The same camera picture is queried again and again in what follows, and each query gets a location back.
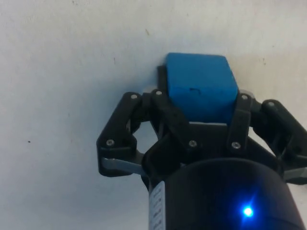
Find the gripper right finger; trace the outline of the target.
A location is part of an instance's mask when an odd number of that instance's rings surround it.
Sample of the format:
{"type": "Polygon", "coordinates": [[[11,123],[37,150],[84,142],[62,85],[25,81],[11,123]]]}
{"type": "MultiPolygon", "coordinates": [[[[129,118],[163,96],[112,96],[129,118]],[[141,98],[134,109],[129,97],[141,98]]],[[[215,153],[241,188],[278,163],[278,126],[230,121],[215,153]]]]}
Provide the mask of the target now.
{"type": "Polygon", "coordinates": [[[307,183],[307,131],[277,100],[239,92],[226,143],[231,155],[266,165],[287,183],[307,183]]]}

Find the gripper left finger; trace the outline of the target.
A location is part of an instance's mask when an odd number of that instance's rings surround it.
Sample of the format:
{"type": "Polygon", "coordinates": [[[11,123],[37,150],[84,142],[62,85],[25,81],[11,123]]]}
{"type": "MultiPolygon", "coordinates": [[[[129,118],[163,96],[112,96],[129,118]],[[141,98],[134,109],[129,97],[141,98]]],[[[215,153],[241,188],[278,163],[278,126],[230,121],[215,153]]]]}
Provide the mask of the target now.
{"type": "Polygon", "coordinates": [[[199,160],[200,144],[192,125],[168,96],[167,69],[157,67],[157,88],[150,93],[123,94],[97,142],[99,172],[107,177],[138,174],[164,177],[181,164],[199,160]],[[145,153],[134,133],[150,122],[158,141],[145,153]]]}

